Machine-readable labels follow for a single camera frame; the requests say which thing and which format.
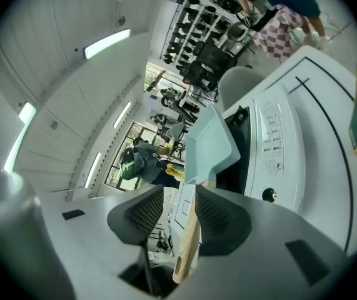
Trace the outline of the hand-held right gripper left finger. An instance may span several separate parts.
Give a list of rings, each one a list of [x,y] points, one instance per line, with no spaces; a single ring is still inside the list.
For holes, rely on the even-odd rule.
[[[144,246],[164,208],[164,187],[150,185],[123,194],[110,210],[107,224],[125,244]]]

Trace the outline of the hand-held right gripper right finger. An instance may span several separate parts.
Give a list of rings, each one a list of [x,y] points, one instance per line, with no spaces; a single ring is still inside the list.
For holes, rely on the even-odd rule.
[[[226,256],[251,233],[247,210],[204,186],[196,187],[195,213],[201,228],[200,256]]]

